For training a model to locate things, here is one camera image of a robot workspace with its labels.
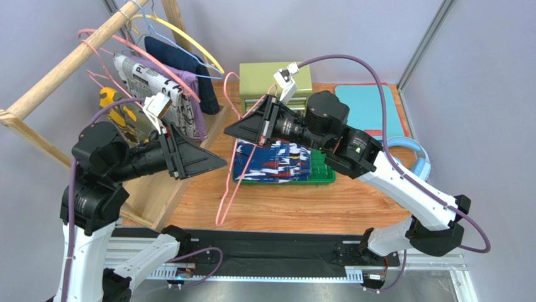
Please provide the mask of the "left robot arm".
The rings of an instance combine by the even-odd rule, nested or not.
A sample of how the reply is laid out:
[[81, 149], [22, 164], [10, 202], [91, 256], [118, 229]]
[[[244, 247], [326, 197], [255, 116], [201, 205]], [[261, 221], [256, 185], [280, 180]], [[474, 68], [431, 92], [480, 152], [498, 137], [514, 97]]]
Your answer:
[[129, 198], [124, 183], [163, 171], [173, 179], [189, 179], [224, 167], [225, 159], [192, 144], [174, 125], [131, 147], [107, 121], [83, 129], [72, 155], [60, 208], [65, 248], [54, 301], [129, 301], [161, 265], [192, 257], [190, 233], [168, 226], [130, 259], [105, 266], [109, 240]]

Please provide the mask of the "blue white patterned trousers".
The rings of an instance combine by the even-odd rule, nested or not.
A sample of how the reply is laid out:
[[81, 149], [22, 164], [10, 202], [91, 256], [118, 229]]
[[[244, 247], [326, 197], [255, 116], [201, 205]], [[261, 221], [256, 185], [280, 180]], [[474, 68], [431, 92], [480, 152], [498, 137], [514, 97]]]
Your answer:
[[285, 183], [306, 181], [312, 175], [311, 150], [285, 141], [258, 147], [239, 140], [235, 148], [234, 181]]

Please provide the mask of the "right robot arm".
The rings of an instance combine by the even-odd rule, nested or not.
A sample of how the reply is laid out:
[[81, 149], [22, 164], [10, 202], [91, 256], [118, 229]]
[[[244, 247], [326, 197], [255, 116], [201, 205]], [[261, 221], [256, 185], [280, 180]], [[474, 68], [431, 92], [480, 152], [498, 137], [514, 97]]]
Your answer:
[[334, 171], [382, 191], [410, 212], [397, 224], [367, 229], [362, 252], [386, 256], [414, 248], [440, 257], [460, 247], [464, 228], [459, 222], [470, 199], [436, 191], [402, 164], [390, 162], [378, 140], [347, 125], [348, 115], [349, 107], [329, 91], [312, 94], [304, 115], [268, 95], [225, 134], [263, 147], [284, 140], [319, 150]]

